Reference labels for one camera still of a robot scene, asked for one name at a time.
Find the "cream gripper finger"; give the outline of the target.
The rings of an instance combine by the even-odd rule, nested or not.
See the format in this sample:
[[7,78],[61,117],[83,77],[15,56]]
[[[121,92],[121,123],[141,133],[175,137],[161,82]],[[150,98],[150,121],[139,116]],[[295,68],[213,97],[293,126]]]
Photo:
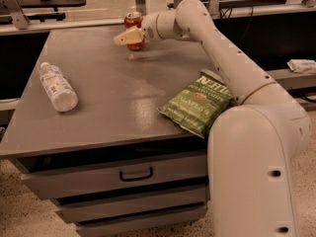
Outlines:
[[143,40],[144,32],[137,26],[128,28],[124,32],[114,37],[114,42],[116,45],[136,44],[142,42]]

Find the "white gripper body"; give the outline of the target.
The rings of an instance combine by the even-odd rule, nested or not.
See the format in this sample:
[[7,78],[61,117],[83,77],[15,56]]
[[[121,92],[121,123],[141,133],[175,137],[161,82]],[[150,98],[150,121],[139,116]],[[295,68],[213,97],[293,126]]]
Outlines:
[[159,12],[151,13],[143,17],[141,28],[149,40],[161,39],[158,33],[158,17]]

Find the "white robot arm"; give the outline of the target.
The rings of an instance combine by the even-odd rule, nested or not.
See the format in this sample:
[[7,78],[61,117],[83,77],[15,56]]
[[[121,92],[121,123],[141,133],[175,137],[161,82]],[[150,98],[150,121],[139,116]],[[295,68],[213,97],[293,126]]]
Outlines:
[[290,161],[308,146],[309,115],[215,26],[199,0],[147,15],[115,42],[165,39],[198,42],[236,102],[208,137],[214,237],[300,237]]

